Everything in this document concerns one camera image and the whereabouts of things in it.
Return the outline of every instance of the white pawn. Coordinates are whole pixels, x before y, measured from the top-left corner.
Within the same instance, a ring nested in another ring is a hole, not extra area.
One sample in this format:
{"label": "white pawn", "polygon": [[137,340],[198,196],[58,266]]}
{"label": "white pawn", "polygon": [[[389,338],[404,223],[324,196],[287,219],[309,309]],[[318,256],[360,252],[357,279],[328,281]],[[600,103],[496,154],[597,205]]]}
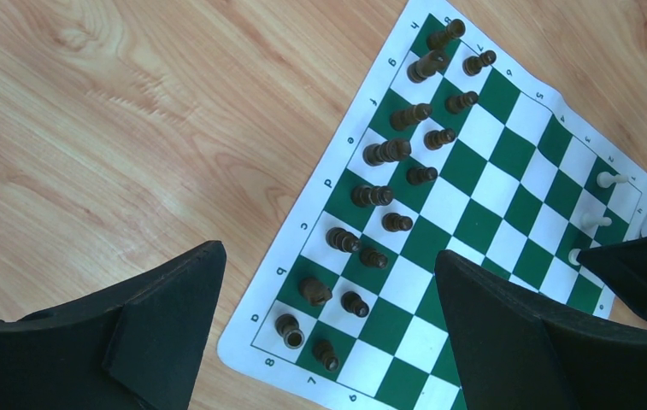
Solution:
{"label": "white pawn", "polygon": [[608,189],[613,184],[625,184],[627,182],[627,175],[602,172],[597,175],[597,185],[600,188]]}
{"label": "white pawn", "polygon": [[595,216],[585,213],[579,219],[579,224],[582,226],[582,229],[587,231],[594,226],[611,226],[613,225],[613,220],[607,216]]}

